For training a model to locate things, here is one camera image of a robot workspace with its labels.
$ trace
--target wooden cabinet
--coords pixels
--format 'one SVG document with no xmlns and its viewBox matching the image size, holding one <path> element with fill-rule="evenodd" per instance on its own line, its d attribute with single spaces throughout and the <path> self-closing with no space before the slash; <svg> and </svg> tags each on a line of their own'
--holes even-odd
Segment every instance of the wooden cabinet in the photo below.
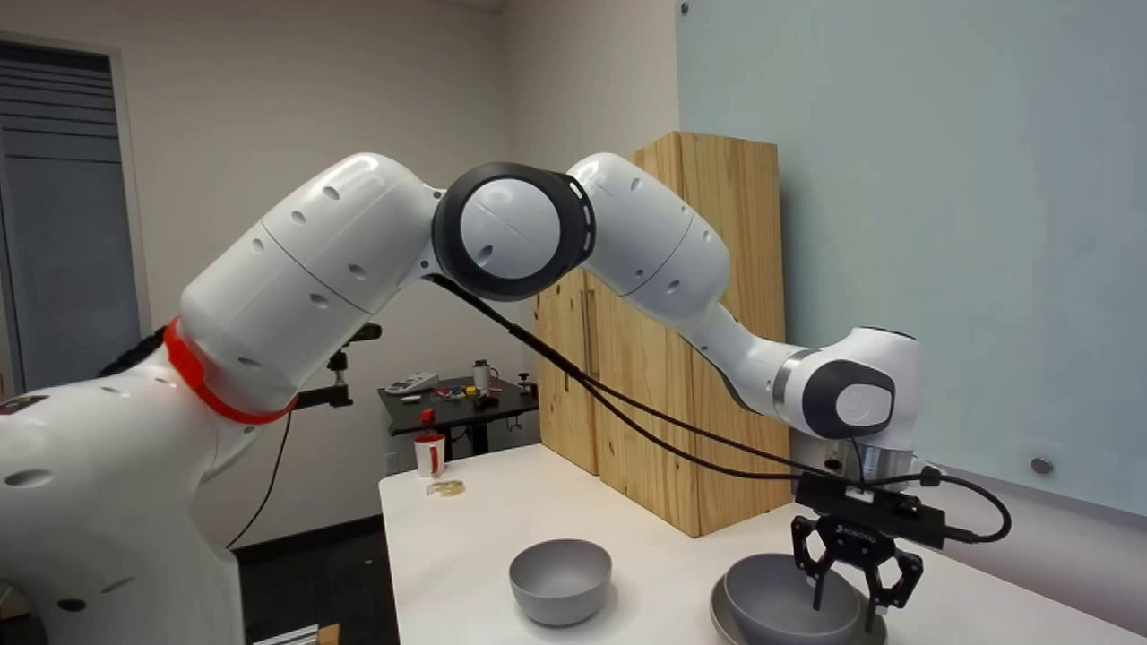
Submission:
<svg viewBox="0 0 1147 645">
<path fill-rule="evenodd" d="M 673 187 L 730 252 L 724 305 L 759 336 L 784 336 L 777 150 L 772 143 L 669 132 L 635 162 Z M 537 297 L 537 332 L 593 377 L 719 438 L 790 454 L 790 432 L 747 414 L 719 374 L 673 331 L 624 305 L 589 273 L 572 273 Z M 593 401 L 570 377 L 537 365 L 541 440 L 654 510 L 684 536 L 709 536 L 790 503 L 790 483 L 730 482 L 700 471 L 637 438 L 609 410 Z M 630 404 L 655 438 L 687 454 L 735 471 L 772 471 L 759 458 L 727 451 L 658 423 Z"/>
</svg>

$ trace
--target white table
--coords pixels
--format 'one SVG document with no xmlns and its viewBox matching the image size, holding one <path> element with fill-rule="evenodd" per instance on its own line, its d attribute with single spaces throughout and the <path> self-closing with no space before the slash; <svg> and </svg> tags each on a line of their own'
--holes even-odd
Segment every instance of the white table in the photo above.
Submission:
<svg viewBox="0 0 1147 645">
<path fill-rule="evenodd" d="M 419 475 L 380 482 L 400 645 L 719 645 L 713 583 L 741 555 L 790 552 L 790 520 L 801 513 L 784 504 L 684 538 L 541 446 L 453 464 L 447 477 L 466 490 L 425 495 Z M 612 555 L 609 606 L 570 632 L 522 622 L 507 576 L 517 552 L 550 538 L 589 538 Z M 925 555 L 925 576 L 906 611 L 884 613 L 893 645 L 1147 641 L 946 555 L 912 552 Z"/>
</svg>

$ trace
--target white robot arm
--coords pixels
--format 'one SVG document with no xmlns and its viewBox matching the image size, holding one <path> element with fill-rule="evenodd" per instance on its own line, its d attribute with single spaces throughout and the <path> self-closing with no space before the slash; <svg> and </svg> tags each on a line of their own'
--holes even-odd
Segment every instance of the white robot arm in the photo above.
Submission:
<svg viewBox="0 0 1147 645">
<path fill-rule="evenodd" d="M 572 267 L 669 324 L 735 398 L 814 438 L 912 451 L 918 343 L 858 331 L 802 352 L 719 307 L 727 252 L 663 182 L 596 155 L 562 174 L 483 166 L 447 192 L 355 155 L 283 196 L 179 297 L 128 374 L 0 414 L 0 574 L 54 645 L 240 645 L 232 555 L 191 515 L 203 477 L 409 281 L 531 297 Z"/>
</svg>

